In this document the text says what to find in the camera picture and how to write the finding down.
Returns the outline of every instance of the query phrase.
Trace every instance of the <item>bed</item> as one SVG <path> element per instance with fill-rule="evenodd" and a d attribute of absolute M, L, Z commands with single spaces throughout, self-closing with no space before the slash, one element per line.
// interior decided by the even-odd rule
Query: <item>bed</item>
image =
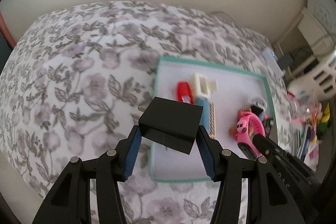
<path fill-rule="evenodd" d="M 0 76 L 0 149 L 44 198 L 70 157 L 115 148 L 152 99 L 160 56 L 242 67 L 265 75 L 276 112 L 278 144 L 291 151 L 292 127 L 282 79 L 261 51 L 261 34 L 183 7 L 137 1 L 91 3 L 39 17 L 14 48 Z M 143 141 L 133 175 L 120 184 L 129 223 L 207 223 L 219 185 L 150 180 Z M 98 223 L 95 181 L 91 214 Z M 240 223 L 245 222 L 243 180 Z"/>

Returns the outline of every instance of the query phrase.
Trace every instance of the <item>colorful toy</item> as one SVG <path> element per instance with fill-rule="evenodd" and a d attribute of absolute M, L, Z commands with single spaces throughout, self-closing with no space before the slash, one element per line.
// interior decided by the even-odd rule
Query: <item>colorful toy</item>
<path fill-rule="evenodd" d="M 176 88 L 177 100 L 179 102 L 193 104 L 193 96 L 188 82 L 179 82 Z"/>
<path fill-rule="evenodd" d="M 325 109 L 323 111 L 323 116 L 321 118 L 321 121 L 317 126 L 317 133 L 324 133 L 325 132 L 325 130 L 328 127 L 329 119 L 330 119 L 330 108 L 329 108 L 329 104 L 327 104 L 327 106 L 325 107 Z"/>
<path fill-rule="evenodd" d="M 208 78 L 200 73 L 194 73 L 189 81 L 194 98 L 207 98 L 210 99 L 210 95 L 213 91 L 217 91 L 216 81 L 208 81 Z"/>
<path fill-rule="evenodd" d="M 202 116 L 199 121 L 200 126 L 204 126 L 210 138 L 216 138 L 216 125 L 215 125 L 215 107 L 212 102 L 206 98 L 195 98 L 195 104 L 202 106 Z"/>
<path fill-rule="evenodd" d="M 238 112 L 239 122 L 237 123 L 236 129 L 231 128 L 230 132 L 238 142 L 238 147 L 243 151 L 243 153 L 252 160 L 261 156 L 261 153 L 257 150 L 251 141 L 250 134 L 254 132 L 255 134 L 261 134 L 265 137 L 265 130 L 263 124 L 257 115 L 251 111 Z"/>

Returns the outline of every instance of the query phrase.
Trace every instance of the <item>blue object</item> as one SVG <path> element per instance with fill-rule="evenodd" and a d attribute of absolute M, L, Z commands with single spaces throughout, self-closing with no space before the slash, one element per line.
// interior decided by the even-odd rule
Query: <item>blue object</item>
<path fill-rule="evenodd" d="M 0 73 L 2 72 L 12 50 L 8 47 L 6 40 L 0 32 Z"/>
<path fill-rule="evenodd" d="M 259 114 L 258 118 L 259 118 L 259 120 L 260 120 L 261 122 L 264 121 L 264 116 L 265 116 L 265 112 L 261 112 L 261 113 Z"/>
<path fill-rule="evenodd" d="M 124 165 L 124 173 L 123 173 L 124 180 L 127 180 L 128 177 L 133 172 L 135 160 L 137 159 L 137 155 L 138 155 L 140 144 L 141 144 L 141 137 L 142 136 L 140 133 L 140 129 L 138 128 L 134 134 L 132 143 L 125 157 L 125 165 Z"/>
<path fill-rule="evenodd" d="M 216 176 L 216 172 L 215 172 L 215 160 L 214 160 L 214 158 L 211 155 L 211 152 L 209 150 L 209 147 L 208 147 L 208 145 L 207 145 L 204 137 L 200 133 L 198 133 L 196 135 L 196 144 L 197 144 L 199 153 L 201 155 L 205 171 L 206 171 L 207 175 L 212 180 L 214 180 L 214 178 Z"/>
<path fill-rule="evenodd" d="M 206 98 L 199 98 L 195 99 L 195 105 L 199 105 L 203 107 L 201 120 L 199 121 L 200 126 L 204 126 L 206 131 L 210 132 L 210 123 L 209 123 L 209 100 Z"/>
<path fill-rule="evenodd" d="M 309 148 L 309 140 L 306 139 L 304 142 L 304 147 L 303 147 L 303 152 L 302 152 L 302 157 L 305 157 L 305 155 L 308 152 L 308 148 Z"/>

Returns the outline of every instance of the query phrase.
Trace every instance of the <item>black cube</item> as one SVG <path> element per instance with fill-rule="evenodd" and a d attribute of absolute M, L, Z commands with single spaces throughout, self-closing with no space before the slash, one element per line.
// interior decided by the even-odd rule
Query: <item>black cube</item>
<path fill-rule="evenodd" d="M 139 119 L 141 135 L 171 149 L 190 154 L 202 106 L 154 97 Z"/>

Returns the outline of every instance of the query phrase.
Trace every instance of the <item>blue gripper pad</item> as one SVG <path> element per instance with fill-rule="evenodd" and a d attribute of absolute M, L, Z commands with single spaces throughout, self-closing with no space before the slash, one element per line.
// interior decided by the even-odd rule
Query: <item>blue gripper pad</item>
<path fill-rule="evenodd" d="M 211 178 L 211 180 L 215 179 L 215 160 L 211 155 L 210 149 L 204 139 L 204 136 L 200 132 L 196 135 L 196 144 L 199 150 L 199 153 L 202 158 L 202 162 L 205 168 L 207 175 Z"/>
<path fill-rule="evenodd" d="M 201 120 L 199 122 L 199 125 L 204 126 L 204 128 L 206 129 L 206 131 L 209 134 L 209 132 L 210 132 L 209 100 L 206 99 L 206 98 L 197 97 L 195 99 L 195 104 L 203 107 L 202 116 L 201 116 Z"/>
<path fill-rule="evenodd" d="M 127 155 L 125 157 L 124 173 L 122 174 L 124 180 L 127 180 L 128 177 L 133 172 L 135 160 L 137 159 L 140 144 L 141 144 L 141 133 L 140 133 L 140 129 L 138 128 L 134 134 L 133 140 L 131 142 L 131 145 L 129 146 L 129 150 L 127 151 Z"/>

